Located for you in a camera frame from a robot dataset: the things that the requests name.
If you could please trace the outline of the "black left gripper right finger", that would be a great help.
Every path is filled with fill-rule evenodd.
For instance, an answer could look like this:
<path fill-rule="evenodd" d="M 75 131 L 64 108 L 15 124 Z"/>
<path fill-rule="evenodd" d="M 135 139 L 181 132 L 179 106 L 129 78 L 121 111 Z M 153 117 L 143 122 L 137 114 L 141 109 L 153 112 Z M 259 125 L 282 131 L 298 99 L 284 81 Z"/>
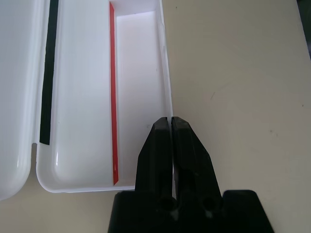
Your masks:
<path fill-rule="evenodd" d="M 172 117 L 173 157 L 176 191 L 197 196 L 221 194 L 209 153 L 190 124 Z"/>

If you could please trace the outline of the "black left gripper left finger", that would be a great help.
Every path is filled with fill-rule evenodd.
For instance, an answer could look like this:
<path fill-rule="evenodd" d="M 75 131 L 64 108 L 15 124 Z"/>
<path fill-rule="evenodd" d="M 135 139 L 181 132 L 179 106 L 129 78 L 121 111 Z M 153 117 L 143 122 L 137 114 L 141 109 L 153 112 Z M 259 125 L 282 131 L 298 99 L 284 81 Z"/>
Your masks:
<path fill-rule="evenodd" d="M 139 153 L 137 190 L 171 195 L 173 181 L 171 129 L 166 117 L 158 119 Z"/>

